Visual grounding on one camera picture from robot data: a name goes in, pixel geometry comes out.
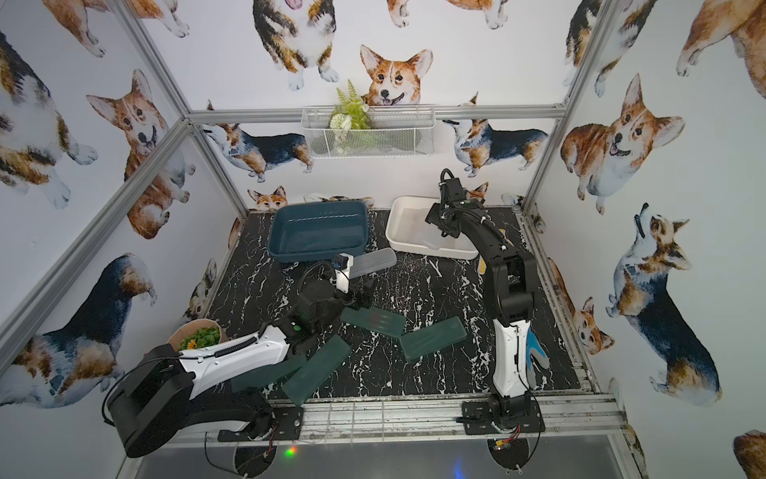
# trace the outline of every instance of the black cable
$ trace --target black cable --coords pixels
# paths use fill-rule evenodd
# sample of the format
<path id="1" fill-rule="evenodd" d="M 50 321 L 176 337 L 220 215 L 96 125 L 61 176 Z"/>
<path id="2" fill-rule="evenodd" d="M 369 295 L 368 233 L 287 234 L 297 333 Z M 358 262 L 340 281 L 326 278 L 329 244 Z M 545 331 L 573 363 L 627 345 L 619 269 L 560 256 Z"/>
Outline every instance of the black cable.
<path id="1" fill-rule="evenodd" d="M 204 358 L 210 358 L 212 356 L 213 355 L 201 356 L 201 357 L 204 359 Z M 104 422 L 106 422 L 108 425 L 114 427 L 114 422 L 111 419 L 107 418 L 107 416 L 106 416 L 106 401 L 109 398 L 109 396 L 112 395 L 112 391 L 114 391 L 114 389 L 117 387 L 117 385 L 120 384 L 126 377 L 128 377 L 128 375 L 131 372 L 135 371 L 136 369 L 140 368 L 141 366 L 145 366 L 145 365 L 151 363 L 152 361 L 162 361 L 163 359 L 192 359 L 192 360 L 196 361 L 197 357 L 190 357 L 190 356 L 189 357 L 187 357 L 187 356 L 171 357 L 171 356 L 167 356 L 167 357 L 162 357 L 162 358 L 151 358 L 151 359 L 147 359 L 144 363 L 139 364 L 135 368 L 133 368 L 130 371 L 128 371 L 125 374 L 123 374 L 123 377 L 117 379 L 117 381 L 112 385 L 112 387 L 109 388 L 109 391 L 103 397 L 103 401 L 101 402 L 101 417 L 103 418 Z"/>
<path id="2" fill-rule="evenodd" d="M 232 471 L 231 469 L 227 469 L 227 468 L 222 468 L 221 466 L 217 466 L 217 465 L 212 463 L 212 461 L 208 457 L 208 432 L 207 431 L 205 431 L 205 446 L 204 447 L 205 447 L 205 459 L 208 461 L 208 464 L 210 464 L 211 466 L 213 466 L 216 469 L 221 469 L 224 472 L 228 472 L 228 473 L 234 474 L 237 477 L 243 477 L 243 476 L 240 476 L 239 473 L 236 472 L 236 471 Z"/>

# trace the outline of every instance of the white plastic tub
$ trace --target white plastic tub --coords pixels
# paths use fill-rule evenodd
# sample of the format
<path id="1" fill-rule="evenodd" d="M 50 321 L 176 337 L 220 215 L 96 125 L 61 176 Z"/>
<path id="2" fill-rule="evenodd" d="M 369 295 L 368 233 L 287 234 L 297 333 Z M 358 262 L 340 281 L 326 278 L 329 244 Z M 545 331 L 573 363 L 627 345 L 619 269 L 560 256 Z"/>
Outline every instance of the white plastic tub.
<path id="1" fill-rule="evenodd" d="M 459 238 L 441 237 L 441 231 L 434 225 L 426 223 L 428 210 L 436 198 L 421 198 L 419 196 L 400 196 L 394 200 L 391 215 L 385 229 L 388 243 L 396 251 L 405 253 L 441 256 L 458 260 L 472 260 L 479 255 L 466 235 Z"/>

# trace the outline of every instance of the metal wire basket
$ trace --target metal wire basket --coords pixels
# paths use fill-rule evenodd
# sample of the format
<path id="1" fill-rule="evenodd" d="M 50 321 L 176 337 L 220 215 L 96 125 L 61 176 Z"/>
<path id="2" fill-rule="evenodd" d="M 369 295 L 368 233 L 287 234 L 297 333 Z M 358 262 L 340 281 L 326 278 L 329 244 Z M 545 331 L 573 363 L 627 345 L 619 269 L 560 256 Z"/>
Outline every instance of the metal wire basket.
<path id="1" fill-rule="evenodd" d="M 372 107 L 371 130 L 328 128 L 334 107 L 306 107 L 300 124 L 312 158 L 391 158 L 434 154 L 432 106 Z"/>

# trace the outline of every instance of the floor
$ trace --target floor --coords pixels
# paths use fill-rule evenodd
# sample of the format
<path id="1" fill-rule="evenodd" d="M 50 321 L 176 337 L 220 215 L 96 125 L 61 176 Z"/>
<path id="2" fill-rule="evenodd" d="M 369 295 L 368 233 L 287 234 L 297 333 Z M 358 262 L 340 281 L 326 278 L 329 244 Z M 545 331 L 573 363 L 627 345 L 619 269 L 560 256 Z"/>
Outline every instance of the floor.
<path id="1" fill-rule="evenodd" d="M 524 245 L 516 215 L 510 208 L 489 208 L 508 239 Z M 368 251 L 386 248 L 389 211 L 370 212 Z M 226 329 L 230 338 L 258 330 L 261 322 L 278 317 L 294 304 L 295 283 L 308 263 L 287 267 L 267 253 L 272 214 L 250 215 L 239 244 L 224 272 L 208 317 Z M 332 325 L 319 345 L 339 334 L 352 355 L 314 397 L 340 398 L 390 395 L 443 395 L 488 392 L 492 382 L 495 340 L 492 322 L 484 313 L 479 258 L 472 261 L 426 257 L 397 252 L 394 267 L 378 274 L 373 306 L 395 311 L 408 319 L 407 331 L 458 316 L 468 337 L 461 343 L 410 363 L 391 338 L 340 323 Z M 352 286 L 367 277 L 352 280 Z M 541 292 L 539 297 L 545 299 Z M 580 389 L 550 306 L 535 308 L 532 331 L 550 359 L 550 367 L 536 367 L 536 389 Z M 285 399 L 280 385 L 264 391 L 269 399 Z"/>

